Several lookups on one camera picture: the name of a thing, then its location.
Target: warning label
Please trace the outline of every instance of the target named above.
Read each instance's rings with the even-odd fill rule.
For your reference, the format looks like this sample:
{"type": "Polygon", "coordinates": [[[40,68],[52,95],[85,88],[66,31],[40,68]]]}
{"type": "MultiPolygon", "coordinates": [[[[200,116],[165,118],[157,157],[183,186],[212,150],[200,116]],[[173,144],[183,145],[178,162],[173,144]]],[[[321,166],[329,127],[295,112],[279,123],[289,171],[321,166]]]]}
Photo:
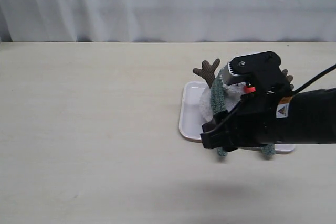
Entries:
{"type": "Polygon", "coordinates": [[[292,100],[292,97],[284,97],[280,100],[277,107],[277,118],[286,118],[288,117],[289,102],[292,100]]]}

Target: plastic tray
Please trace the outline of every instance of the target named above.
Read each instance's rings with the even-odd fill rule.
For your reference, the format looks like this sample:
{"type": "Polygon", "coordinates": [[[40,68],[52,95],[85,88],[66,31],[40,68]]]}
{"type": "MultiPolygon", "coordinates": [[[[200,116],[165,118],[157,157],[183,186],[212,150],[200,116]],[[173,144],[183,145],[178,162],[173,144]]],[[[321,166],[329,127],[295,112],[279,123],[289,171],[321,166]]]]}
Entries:
{"type": "MultiPolygon", "coordinates": [[[[207,87],[206,82],[191,81],[183,89],[179,130],[189,141],[201,143],[202,125],[206,123],[199,111],[200,97],[207,87]]],[[[287,154],[295,149],[294,144],[276,144],[277,154],[287,154]]]]}

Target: stuffed toy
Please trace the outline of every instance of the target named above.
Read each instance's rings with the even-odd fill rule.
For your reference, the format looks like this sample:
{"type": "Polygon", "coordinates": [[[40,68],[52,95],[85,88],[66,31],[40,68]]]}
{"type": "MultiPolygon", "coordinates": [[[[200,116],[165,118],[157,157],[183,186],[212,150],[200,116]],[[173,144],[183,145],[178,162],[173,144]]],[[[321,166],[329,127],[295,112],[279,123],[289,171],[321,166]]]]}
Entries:
{"type": "MultiPolygon", "coordinates": [[[[203,94],[201,95],[199,101],[200,113],[202,117],[207,121],[211,121],[214,114],[222,111],[231,111],[235,105],[240,101],[240,97],[250,92],[249,87],[246,86],[244,82],[237,83],[234,85],[225,85],[223,83],[222,71],[224,68],[219,70],[217,76],[215,76],[215,70],[220,64],[220,60],[216,59],[212,65],[206,60],[202,62],[202,68],[194,68],[194,74],[202,77],[208,87],[205,88],[203,94]]],[[[288,75],[288,70],[284,69],[282,73],[286,76],[289,82],[292,82],[293,76],[288,75]]],[[[271,158],[275,152],[275,145],[268,144],[262,148],[258,148],[265,158],[271,158]]],[[[217,153],[221,157],[225,157],[227,152],[221,147],[217,148],[217,153]]]]}

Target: beige table surface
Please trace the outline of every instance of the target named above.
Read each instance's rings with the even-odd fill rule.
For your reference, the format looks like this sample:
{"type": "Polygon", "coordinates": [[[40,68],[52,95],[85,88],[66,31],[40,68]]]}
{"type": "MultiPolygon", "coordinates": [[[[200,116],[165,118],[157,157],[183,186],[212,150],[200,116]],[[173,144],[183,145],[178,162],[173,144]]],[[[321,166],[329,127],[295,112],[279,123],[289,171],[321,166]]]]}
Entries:
{"type": "Polygon", "coordinates": [[[296,87],[336,62],[336,43],[1,43],[0,223],[335,223],[336,145],[216,163],[179,134],[192,69],[263,50],[296,87]]]}

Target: white backdrop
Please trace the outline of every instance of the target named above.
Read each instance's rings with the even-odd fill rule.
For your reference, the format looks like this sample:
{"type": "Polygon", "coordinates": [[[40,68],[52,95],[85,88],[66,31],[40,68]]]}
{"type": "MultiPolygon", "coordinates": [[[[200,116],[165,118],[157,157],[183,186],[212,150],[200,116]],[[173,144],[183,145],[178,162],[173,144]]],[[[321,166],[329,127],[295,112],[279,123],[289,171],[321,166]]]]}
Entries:
{"type": "Polygon", "coordinates": [[[13,41],[336,41],[336,0],[0,0],[13,41]]]}

